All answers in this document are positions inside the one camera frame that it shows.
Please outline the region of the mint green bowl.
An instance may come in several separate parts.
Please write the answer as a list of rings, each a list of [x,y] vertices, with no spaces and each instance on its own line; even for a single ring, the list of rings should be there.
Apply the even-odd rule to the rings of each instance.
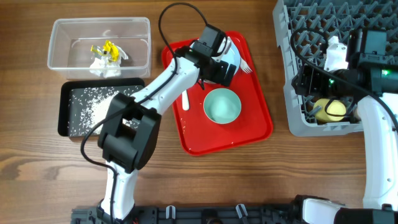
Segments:
[[[203,101],[206,117],[216,124],[229,124],[241,114],[242,104],[239,96],[227,88],[210,91]]]

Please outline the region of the yellow snack wrapper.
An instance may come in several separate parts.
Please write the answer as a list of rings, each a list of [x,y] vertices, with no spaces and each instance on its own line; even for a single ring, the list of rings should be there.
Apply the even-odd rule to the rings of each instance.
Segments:
[[[102,47],[92,45],[90,50],[94,53],[95,58],[105,58],[109,62],[117,62],[119,60],[119,49],[110,40],[106,40]]]

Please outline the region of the white napkin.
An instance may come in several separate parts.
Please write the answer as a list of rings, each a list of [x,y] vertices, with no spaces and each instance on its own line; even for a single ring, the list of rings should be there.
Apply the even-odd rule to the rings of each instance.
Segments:
[[[125,51],[118,47],[119,49],[119,60],[117,62],[109,62],[105,58],[98,59],[94,56],[94,62],[90,65],[90,72],[98,77],[103,78],[114,78],[121,76],[121,61],[127,60],[129,56]]]

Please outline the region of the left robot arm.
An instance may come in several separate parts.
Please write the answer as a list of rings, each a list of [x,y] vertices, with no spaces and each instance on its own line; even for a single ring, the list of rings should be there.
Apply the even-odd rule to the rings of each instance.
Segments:
[[[171,104],[198,80],[228,86],[240,61],[230,49],[211,57],[195,46],[184,46],[145,88],[132,96],[119,93],[111,100],[98,139],[108,171],[105,198],[98,207],[102,221],[126,223],[130,219],[138,173],[154,153],[160,120]]]

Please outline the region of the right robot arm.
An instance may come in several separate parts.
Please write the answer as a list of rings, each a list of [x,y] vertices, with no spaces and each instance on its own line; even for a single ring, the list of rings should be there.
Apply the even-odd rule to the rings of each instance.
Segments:
[[[367,64],[333,73],[303,66],[292,80],[301,95],[352,96],[363,125],[366,186],[362,208],[306,198],[305,223],[397,223],[397,66]]]

